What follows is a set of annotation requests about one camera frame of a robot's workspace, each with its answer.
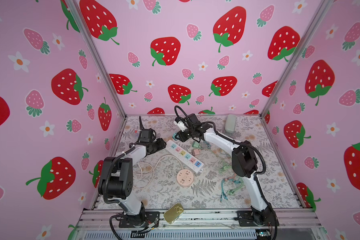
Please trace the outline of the silver aluminium corner post right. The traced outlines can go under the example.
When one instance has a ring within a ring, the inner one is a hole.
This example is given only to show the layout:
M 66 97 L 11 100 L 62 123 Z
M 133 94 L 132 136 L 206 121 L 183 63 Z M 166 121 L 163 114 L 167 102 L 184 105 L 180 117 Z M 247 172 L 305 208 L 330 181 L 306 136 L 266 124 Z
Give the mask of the silver aluminium corner post right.
M 276 97 L 283 89 L 283 86 L 285 85 L 290 74 L 294 70 L 295 64 L 300 60 L 303 50 L 305 49 L 306 45 L 313 38 L 316 30 L 318 29 L 321 22 L 325 18 L 326 14 L 329 11 L 329 9 L 331 8 L 332 4 L 333 4 L 333 1 L 330 1 L 330 0 L 321 1 L 321 3 L 319 4 L 312 20 L 310 21 L 310 24 L 308 25 L 306 31 L 304 32 L 303 36 L 301 37 L 301 40 L 300 40 L 299 44 L 297 45 L 296 50 L 293 52 L 292 57 L 289 59 L 289 62 L 287 63 L 285 69 L 283 70 L 282 74 L 280 75 L 280 77 L 278 79 L 278 83 L 276 84 L 276 86 L 271 94 L 271 97 L 267 101 L 262 113 L 260 114 L 261 120 L 265 119 L 266 113 L 271 109 L 273 102 L 275 101 Z

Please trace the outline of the round pink power socket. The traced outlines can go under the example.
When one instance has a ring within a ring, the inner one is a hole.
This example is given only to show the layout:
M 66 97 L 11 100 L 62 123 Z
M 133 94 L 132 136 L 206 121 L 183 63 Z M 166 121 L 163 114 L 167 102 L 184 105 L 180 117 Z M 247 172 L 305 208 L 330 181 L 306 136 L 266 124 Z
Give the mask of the round pink power socket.
M 194 174 L 191 170 L 182 169 L 177 174 L 177 182 L 181 187 L 187 188 L 194 182 Z

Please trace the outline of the white multicolour power strip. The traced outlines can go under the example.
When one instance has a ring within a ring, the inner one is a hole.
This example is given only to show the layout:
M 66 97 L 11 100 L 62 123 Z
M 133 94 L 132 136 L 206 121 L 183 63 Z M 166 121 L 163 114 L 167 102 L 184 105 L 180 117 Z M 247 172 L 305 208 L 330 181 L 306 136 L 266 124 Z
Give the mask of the white multicolour power strip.
M 205 164 L 172 140 L 167 141 L 166 150 L 177 157 L 187 168 L 194 171 L 196 174 L 203 171 Z

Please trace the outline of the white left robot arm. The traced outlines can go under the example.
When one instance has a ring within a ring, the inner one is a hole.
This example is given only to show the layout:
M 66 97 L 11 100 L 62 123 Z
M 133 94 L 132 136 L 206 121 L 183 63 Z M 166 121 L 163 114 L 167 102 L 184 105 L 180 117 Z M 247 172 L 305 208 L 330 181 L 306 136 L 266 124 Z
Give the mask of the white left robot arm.
M 118 204 L 129 216 L 138 216 L 143 204 L 132 194 L 133 165 L 148 155 L 166 148 L 166 142 L 159 138 L 149 143 L 132 143 L 130 149 L 116 157 L 104 160 L 98 183 L 98 192 L 106 204 Z

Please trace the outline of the gold sardine tin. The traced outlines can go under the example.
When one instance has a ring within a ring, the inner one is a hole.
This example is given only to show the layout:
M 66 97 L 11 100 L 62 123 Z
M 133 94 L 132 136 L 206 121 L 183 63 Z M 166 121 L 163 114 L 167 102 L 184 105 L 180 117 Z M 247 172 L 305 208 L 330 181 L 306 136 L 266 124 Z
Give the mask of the gold sardine tin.
M 168 224 L 174 223 L 184 212 L 182 204 L 177 203 L 164 212 L 164 219 Z

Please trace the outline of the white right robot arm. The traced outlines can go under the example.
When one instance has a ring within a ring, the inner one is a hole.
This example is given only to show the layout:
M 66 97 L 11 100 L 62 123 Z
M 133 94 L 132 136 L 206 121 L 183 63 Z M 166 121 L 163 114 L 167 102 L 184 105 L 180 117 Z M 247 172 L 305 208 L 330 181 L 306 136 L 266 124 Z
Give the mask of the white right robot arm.
M 188 127 L 180 121 L 177 126 L 180 128 L 175 136 L 177 140 L 186 142 L 188 139 L 198 138 L 231 153 L 232 169 L 236 175 L 242 178 L 251 198 L 252 222 L 257 226 L 279 226 L 277 215 L 265 198 L 258 179 L 258 176 L 263 175 L 267 168 L 265 160 L 257 148 L 248 141 L 238 142 L 219 133 L 212 122 Z

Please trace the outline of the light green charger plug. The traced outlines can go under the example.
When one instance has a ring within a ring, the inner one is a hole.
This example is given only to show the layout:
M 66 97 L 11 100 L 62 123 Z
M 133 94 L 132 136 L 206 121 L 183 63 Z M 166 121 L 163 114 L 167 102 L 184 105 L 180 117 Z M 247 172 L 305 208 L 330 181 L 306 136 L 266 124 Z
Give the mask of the light green charger plug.
M 192 147 L 195 148 L 195 149 L 201 149 L 202 148 L 200 143 L 198 143 L 198 142 L 193 142 Z

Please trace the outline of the pale green glasses case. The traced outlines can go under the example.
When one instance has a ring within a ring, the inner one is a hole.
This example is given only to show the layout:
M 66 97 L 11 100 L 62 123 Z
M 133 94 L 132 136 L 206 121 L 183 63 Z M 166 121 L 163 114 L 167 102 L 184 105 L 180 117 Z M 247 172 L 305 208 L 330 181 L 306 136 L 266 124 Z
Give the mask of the pale green glasses case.
M 236 122 L 237 122 L 237 116 L 229 114 L 225 122 L 225 132 L 229 134 L 234 133 L 236 128 Z

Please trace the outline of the silver aluminium corner post left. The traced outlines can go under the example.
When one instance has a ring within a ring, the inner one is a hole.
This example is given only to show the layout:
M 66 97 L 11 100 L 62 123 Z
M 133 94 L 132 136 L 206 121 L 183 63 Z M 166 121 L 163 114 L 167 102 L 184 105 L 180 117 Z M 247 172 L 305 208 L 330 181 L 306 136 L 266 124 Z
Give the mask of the silver aluminium corner post left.
M 89 30 L 87 29 L 87 25 L 85 23 L 85 20 L 80 11 L 80 8 L 79 8 L 79 4 L 77 3 L 77 1 L 73 1 L 73 0 L 68 0 L 66 2 L 70 8 L 71 14 L 73 15 L 73 18 L 74 18 L 79 30 L 81 31 L 81 35 L 88 47 L 93 59 L 94 59 L 96 67 L 98 68 L 99 73 L 103 78 L 105 86 L 107 87 L 107 90 L 108 90 L 111 98 L 113 99 L 114 104 L 116 105 L 121 117 L 123 119 L 126 119 L 127 114 L 118 98 L 118 94 L 114 88 L 111 78 L 109 77 L 109 74 L 106 70 L 106 67 L 105 67 L 103 61 L 102 61 L 99 51 L 92 39 L 92 36 L 91 36 Z

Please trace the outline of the silver aluminium corner post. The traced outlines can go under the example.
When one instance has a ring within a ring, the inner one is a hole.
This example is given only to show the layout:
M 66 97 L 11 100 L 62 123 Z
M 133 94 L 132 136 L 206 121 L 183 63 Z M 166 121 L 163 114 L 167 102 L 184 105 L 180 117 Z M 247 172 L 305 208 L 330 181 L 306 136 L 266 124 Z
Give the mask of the silver aluminium corner post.
M 283 70 L 282 74 L 280 75 L 280 77 L 278 79 L 278 83 L 276 84 L 276 86 L 271 94 L 271 97 L 267 101 L 262 113 L 260 114 L 261 120 L 265 119 L 266 113 L 271 109 L 273 102 L 275 101 L 276 97 L 283 89 L 283 86 L 285 85 L 290 74 L 294 70 L 295 64 L 300 60 L 303 50 L 305 49 L 306 45 L 313 38 L 316 30 L 318 29 L 321 22 L 325 18 L 326 14 L 329 11 L 329 9 L 331 8 L 332 4 L 333 4 L 333 1 L 330 1 L 330 0 L 321 1 L 321 3 L 319 4 L 312 20 L 310 21 L 310 24 L 308 25 L 306 31 L 304 32 L 303 36 L 301 37 L 301 40 L 300 40 L 299 44 L 297 45 L 296 50 L 293 52 L 292 57 L 289 59 L 289 62 L 287 63 L 285 69 Z
M 111 98 L 113 99 L 114 104 L 116 105 L 121 117 L 123 119 L 126 119 L 127 114 L 118 98 L 118 94 L 114 88 L 111 78 L 109 77 L 109 74 L 106 70 L 106 67 L 105 67 L 103 61 L 102 61 L 99 51 L 92 39 L 92 36 L 91 36 L 89 30 L 87 29 L 87 25 L 85 23 L 85 20 L 80 11 L 80 8 L 79 8 L 79 4 L 77 3 L 77 1 L 73 1 L 73 0 L 68 0 L 66 2 L 70 8 L 71 14 L 73 15 L 73 18 L 74 18 L 79 30 L 81 31 L 81 35 L 88 47 L 93 59 L 94 59 L 96 67 L 98 68 L 99 73 L 103 78 L 105 86 L 107 87 L 107 90 L 108 90 Z

